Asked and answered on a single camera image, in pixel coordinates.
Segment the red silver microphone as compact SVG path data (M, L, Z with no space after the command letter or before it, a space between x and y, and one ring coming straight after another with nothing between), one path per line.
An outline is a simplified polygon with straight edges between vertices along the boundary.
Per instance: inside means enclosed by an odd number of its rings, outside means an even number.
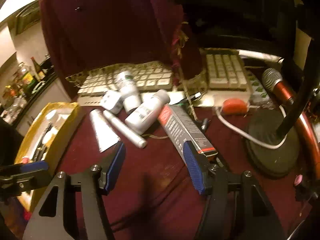
M268 68L263 72L262 81L264 87L289 108L287 116L276 130L277 136L284 137L294 125L297 125L297 132L302 138L313 138L314 132L304 113L304 108L313 90L319 85L319 73L313 71L308 73L297 95L283 80L280 72L274 68Z

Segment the white floral hand cream tube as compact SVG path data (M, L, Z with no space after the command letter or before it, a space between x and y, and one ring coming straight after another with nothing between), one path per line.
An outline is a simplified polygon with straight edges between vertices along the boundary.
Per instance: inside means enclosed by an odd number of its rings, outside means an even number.
M115 133L99 109L92 110L89 117L100 153L108 150L120 141L120 137Z

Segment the cardboard box with white lining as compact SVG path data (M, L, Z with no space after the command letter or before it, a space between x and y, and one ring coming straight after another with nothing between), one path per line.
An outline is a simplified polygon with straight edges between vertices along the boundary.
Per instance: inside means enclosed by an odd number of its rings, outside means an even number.
M76 102L48 103L35 118L18 150L15 164L45 161L53 178L57 166L85 113Z

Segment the long orange white carton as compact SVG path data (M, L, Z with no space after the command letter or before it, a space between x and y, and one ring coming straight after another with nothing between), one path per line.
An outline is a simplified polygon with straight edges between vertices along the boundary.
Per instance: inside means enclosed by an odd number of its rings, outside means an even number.
M158 120L183 161L183 145L186 141L191 141L199 154L206 157L217 155L216 148L181 106L166 104Z

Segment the white bottle green label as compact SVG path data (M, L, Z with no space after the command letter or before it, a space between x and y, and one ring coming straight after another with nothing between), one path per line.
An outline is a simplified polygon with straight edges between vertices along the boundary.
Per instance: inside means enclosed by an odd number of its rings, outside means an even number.
M121 93L121 98L126 113L131 114L142 103L139 90L136 86L133 76L129 71L123 71L119 73L116 78L116 85Z

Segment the slim white pen tube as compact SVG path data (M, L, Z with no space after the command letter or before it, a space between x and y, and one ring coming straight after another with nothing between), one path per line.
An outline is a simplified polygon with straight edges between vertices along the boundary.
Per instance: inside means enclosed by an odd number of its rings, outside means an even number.
M132 129L127 127L111 112L104 110L103 115L122 135L124 135L136 147L144 148L147 145L147 142L144 138L142 138L140 135L135 133Z

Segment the white bottle grey cap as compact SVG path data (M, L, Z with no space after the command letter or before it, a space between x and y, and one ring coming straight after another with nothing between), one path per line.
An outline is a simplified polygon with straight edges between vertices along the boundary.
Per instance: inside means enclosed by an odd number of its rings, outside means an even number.
M136 108L125 119L125 124L139 135L142 135L157 120L163 107L169 102L170 97L167 91L160 89Z

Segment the dark glass wine bottle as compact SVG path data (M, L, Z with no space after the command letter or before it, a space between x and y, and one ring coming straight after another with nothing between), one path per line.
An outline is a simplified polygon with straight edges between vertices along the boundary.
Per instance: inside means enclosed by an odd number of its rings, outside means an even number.
M34 69L37 73L37 75L39 76L40 80L44 80L46 78L46 75L44 74L42 68L40 67L40 65L35 61L34 57L30 58L33 65L34 65Z

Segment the dark red draped cloth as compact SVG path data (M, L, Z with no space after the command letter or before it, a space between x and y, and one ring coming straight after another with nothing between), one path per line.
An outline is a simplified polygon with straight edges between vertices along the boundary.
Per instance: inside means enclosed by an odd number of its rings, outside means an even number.
M67 94L73 74L116 63L161 61L192 79L202 58L178 0L39 0L54 69Z

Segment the white kitchen cabinets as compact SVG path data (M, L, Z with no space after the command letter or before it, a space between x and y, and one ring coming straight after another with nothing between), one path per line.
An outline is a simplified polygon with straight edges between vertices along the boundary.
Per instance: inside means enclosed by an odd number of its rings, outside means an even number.
M16 61L16 48L11 38L8 24L1 26L0 34L0 66L1 69Z

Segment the white usb wall charger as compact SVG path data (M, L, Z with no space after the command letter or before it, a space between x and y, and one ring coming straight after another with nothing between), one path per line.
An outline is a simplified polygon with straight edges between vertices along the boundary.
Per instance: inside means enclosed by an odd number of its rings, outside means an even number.
M121 93L115 90L108 90L100 101L100 106L117 115L123 108Z

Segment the beige computer keyboard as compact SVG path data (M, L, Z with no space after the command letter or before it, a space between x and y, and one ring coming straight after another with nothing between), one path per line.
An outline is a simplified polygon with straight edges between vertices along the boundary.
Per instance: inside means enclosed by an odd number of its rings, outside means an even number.
M143 100L159 89L167 90L171 103L177 103L189 94L199 92L197 107L221 106L227 99L239 98L249 102L253 93L244 63L237 51L205 49L200 51L202 69L193 79L181 83L178 76L159 61L141 64L114 64L89 71L78 91L80 106L99 106L108 90L118 90L116 77L128 70Z

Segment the orange round object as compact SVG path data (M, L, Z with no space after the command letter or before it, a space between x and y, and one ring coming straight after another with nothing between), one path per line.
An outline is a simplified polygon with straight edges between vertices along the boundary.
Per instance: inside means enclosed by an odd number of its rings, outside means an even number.
M247 112L247 103L238 98L227 99L222 104L222 113L225 115L246 114Z

